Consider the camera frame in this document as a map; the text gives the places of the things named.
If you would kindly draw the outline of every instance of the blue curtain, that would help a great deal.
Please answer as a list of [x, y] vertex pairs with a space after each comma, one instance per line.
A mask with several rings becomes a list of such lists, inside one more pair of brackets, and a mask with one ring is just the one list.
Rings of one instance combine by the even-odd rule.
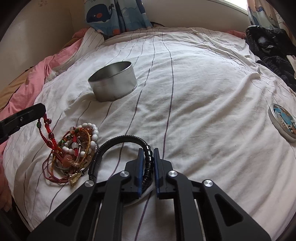
[[86, 0], [84, 10], [86, 23], [108, 36], [152, 27], [142, 0]]

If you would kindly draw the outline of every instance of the pink blanket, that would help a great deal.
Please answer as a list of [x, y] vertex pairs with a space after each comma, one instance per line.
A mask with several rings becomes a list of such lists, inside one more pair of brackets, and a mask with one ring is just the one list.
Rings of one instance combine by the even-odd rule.
[[[46, 57], [32, 69], [26, 82], [13, 94], [8, 105], [0, 112], [0, 121], [34, 104], [36, 97], [43, 88], [45, 79], [51, 74], [52, 69], [65, 63], [78, 51], [86, 31], [87, 28], [75, 33], [73, 38], [80, 37], [80, 40], [62, 49], [57, 54]], [[7, 142], [0, 145], [0, 165], [2, 165], [3, 151], [6, 144]]]

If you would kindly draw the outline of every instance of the white bed sheet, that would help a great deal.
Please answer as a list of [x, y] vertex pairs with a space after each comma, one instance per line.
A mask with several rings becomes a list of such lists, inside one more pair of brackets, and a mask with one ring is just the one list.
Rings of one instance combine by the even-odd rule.
[[[87, 79], [123, 60], [133, 63], [138, 87], [99, 103]], [[57, 139], [84, 122], [99, 127], [99, 145], [124, 134], [143, 138], [189, 179], [212, 179], [275, 240], [296, 211], [296, 158], [295, 145], [281, 137], [267, 111], [278, 103], [295, 116], [296, 97], [254, 62], [245, 41], [226, 33], [163, 27], [128, 32], [46, 83], [36, 103], [45, 104]], [[138, 146], [124, 144], [119, 161], [120, 149], [106, 153], [97, 181], [123, 170]], [[48, 154], [36, 123], [12, 135], [4, 152], [9, 186], [31, 229], [87, 180], [74, 188], [46, 181], [41, 165]], [[155, 191], [124, 209], [122, 240], [148, 238], [175, 240], [173, 203], [156, 199]]]

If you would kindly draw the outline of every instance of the tin lid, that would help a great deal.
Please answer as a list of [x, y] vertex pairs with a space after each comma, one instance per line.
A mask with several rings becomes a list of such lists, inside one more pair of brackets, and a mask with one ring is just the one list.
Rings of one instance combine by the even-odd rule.
[[273, 103], [268, 109], [268, 115], [275, 128], [288, 142], [296, 142], [296, 122], [288, 111]]

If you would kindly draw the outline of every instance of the round silver tin container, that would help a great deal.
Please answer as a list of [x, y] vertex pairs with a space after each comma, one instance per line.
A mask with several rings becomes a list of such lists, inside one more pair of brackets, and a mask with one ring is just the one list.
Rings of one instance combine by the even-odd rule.
[[296, 122], [289, 112], [278, 104], [271, 104], [268, 115], [275, 128], [288, 142], [296, 142]]
[[137, 87], [137, 79], [129, 61], [117, 62], [99, 69], [89, 77], [88, 82], [99, 102], [120, 99]]

